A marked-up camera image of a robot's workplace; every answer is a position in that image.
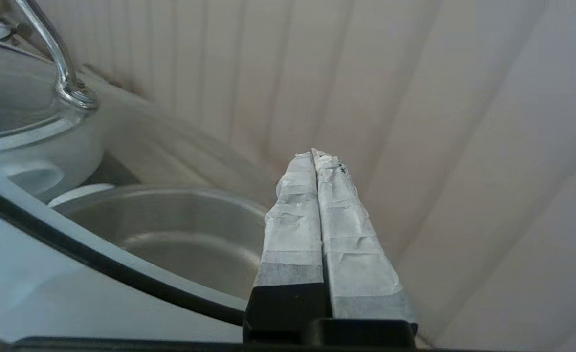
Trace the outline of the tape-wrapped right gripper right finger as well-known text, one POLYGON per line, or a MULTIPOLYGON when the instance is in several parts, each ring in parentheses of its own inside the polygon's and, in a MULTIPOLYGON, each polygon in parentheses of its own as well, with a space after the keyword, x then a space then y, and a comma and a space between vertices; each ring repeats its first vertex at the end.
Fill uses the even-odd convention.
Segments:
POLYGON ((321 150, 312 153, 333 318, 415 325, 404 287, 380 245, 348 167, 321 150))

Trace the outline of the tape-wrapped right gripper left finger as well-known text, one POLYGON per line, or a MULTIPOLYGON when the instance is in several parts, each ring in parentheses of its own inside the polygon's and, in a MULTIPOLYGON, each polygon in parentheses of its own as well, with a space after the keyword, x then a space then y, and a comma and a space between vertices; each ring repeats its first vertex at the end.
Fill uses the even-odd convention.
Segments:
POLYGON ((310 323, 328 316, 312 152, 290 161, 275 193, 244 313, 244 343, 298 344, 310 323))

